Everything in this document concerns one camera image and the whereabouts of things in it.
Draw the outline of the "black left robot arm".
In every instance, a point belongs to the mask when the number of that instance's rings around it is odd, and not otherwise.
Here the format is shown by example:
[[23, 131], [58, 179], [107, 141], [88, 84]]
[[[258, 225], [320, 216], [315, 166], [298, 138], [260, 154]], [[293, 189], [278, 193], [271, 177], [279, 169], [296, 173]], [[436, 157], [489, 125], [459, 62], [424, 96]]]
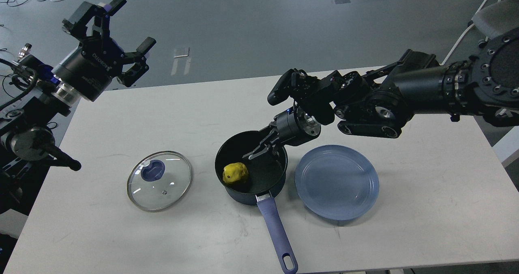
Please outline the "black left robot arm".
[[83, 2], [63, 31], [78, 40], [78, 46], [52, 67], [30, 54], [26, 44], [18, 60], [1, 60], [13, 71], [15, 85], [24, 90], [1, 105], [1, 212], [21, 201], [20, 182], [33, 167], [68, 167], [81, 164], [57, 145], [48, 123], [56, 115], [68, 116], [80, 99], [95, 101], [116, 79], [132, 87], [150, 68], [146, 55], [154, 38], [146, 38], [133, 52], [125, 52], [111, 37], [111, 18], [126, 4]]

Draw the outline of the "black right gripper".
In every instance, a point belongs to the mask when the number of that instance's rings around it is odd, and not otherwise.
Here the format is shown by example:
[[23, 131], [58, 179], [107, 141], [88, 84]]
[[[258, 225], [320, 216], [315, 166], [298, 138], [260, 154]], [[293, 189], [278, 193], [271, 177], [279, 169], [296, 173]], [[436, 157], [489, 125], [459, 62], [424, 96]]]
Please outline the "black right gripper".
[[243, 159], [253, 160], [260, 156], [278, 158], [283, 146], [300, 146], [319, 137], [321, 124], [301, 107], [291, 107], [274, 117], [273, 127], [259, 131], [258, 144]]

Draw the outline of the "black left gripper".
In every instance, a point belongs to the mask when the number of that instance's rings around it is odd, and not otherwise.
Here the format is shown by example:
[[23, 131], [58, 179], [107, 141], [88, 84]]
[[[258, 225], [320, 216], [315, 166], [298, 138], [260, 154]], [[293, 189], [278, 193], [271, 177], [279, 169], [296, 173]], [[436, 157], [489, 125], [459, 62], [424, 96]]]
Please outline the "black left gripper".
[[95, 101], [105, 91], [122, 66], [131, 65], [117, 76], [118, 83], [127, 88], [150, 69], [146, 54], [156, 45], [154, 38], [147, 37], [136, 51], [124, 53], [111, 37], [111, 17], [126, 3], [127, 0], [112, 0], [103, 5], [84, 1], [69, 19], [62, 21], [62, 30], [79, 44], [53, 68], [54, 76], [89, 101]]

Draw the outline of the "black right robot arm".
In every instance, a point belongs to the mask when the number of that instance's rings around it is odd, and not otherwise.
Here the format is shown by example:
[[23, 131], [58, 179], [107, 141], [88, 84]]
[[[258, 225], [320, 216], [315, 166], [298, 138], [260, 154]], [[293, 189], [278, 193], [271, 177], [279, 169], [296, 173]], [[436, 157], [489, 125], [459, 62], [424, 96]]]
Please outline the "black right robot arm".
[[303, 70], [285, 72], [267, 97], [293, 106], [261, 130], [252, 160], [282, 146], [319, 137], [321, 126], [339, 118], [343, 134], [396, 139], [416, 114], [480, 116], [495, 127], [518, 125], [518, 0], [503, 0], [475, 13], [473, 26], [488, 37], [481, 51], [451, 64], [433, 54], [407, 50], [395, 63], [364, 75], [339, 71], [319, 79]]

